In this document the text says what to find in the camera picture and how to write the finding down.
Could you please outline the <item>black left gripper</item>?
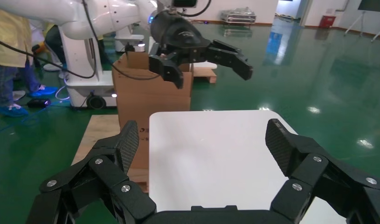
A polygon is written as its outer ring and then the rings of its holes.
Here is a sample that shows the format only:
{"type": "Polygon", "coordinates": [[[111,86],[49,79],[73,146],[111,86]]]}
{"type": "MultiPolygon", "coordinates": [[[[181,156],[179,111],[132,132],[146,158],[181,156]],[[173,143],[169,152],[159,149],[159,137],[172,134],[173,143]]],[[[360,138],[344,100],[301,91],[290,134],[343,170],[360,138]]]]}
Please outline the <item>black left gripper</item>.
{"type": "Polygon", "coordinates": [[[183,88],[182,63],[215,63],[231,68],[243,80],[249,80],[253,67],[242,50],[219,40],[210,42],[188,20],[169,11],[157,13],[150,23],[155,43],[149,52],[149,71],[183,88]]]}

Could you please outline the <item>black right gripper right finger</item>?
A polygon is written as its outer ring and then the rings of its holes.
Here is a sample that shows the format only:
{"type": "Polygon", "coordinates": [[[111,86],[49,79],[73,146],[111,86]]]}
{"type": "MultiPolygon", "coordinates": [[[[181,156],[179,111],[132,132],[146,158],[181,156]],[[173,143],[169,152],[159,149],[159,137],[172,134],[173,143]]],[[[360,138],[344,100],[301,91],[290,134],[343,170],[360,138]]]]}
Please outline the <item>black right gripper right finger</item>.
{"type": "Polygon", "coordinates": [[[288,182],[271,209],[299,223],[315,197],[348,224],[380,224],[380,179],[339,161],[314,139],[290,133],[278,120],[267,123],[265,143],[288,182]]]}

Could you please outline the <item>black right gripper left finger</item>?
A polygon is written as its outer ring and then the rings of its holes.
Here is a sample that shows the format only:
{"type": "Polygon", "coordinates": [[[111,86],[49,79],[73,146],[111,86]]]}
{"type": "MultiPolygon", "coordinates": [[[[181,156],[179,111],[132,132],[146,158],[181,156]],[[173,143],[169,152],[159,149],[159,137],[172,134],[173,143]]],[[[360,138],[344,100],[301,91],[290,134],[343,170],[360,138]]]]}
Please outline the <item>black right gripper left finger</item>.
{"type": "Polygon", "coordinates": [[[119,224],[144,223],[156,204],[128,176],[138,145],[134,120],[119,134],[98,140],[84,159],[41,183],[27,223],[73,224],[97,200],[119,224]]]}

